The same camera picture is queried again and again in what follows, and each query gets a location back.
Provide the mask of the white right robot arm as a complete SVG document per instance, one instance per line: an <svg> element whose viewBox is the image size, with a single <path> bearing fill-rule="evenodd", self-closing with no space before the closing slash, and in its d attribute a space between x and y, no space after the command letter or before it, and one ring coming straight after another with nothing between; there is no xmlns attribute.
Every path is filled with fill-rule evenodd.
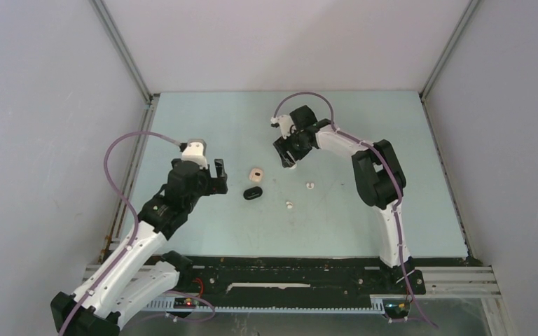
<svg viewBox="0 0 538 336"><path fill-rule="evenodd" d="M350 160L357 193L378 216L380 285L390 293L404 287L413 296L415 267L402 219L406 177L392 144L387 140L360 140L342 131L332 120L318 120L309 106L274 115L270 124L281 133L273 146L284 168L293 169L313 149Z"/></svg>

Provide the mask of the pink square earbud case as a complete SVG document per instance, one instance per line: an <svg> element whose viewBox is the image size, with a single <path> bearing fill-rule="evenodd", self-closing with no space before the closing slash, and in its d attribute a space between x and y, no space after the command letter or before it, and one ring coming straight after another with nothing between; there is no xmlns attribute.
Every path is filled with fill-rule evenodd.
<svg viewBox="0 0 538 336"><path fill-rule="evenodd" d="M253 183L260 183L263 179L264 171L258 167L253 168L249 174L249 180Z"/></svg>

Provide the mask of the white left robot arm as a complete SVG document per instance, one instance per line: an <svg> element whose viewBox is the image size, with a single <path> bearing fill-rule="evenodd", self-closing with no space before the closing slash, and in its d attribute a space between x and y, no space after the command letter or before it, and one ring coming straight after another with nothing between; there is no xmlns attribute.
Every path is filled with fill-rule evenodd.
<svg viewBox="0 0 538 336"><path fill-rule="evenodd" d="M227 174L222 159L216 176L197 162L175 159L167 182L146 202L137 224L99 269L73 293L58 293L50 308L59 335L119 335L129 320L153 299L193 283L191 262L179 253L155 264L138 277L144 263L188 220L198 200L225 195Z"/></svg>

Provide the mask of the black oval earbud case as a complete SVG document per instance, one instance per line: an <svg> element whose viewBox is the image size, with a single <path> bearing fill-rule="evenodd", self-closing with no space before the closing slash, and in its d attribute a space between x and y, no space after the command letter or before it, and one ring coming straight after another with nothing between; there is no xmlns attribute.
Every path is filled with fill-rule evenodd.
<svg viewBox="0 0 538 336"><path fill-rule="evenodd" d="M247 201L257 199L263 195L263 189L260 186L254 186L243 192L243 198Z"/></svg>

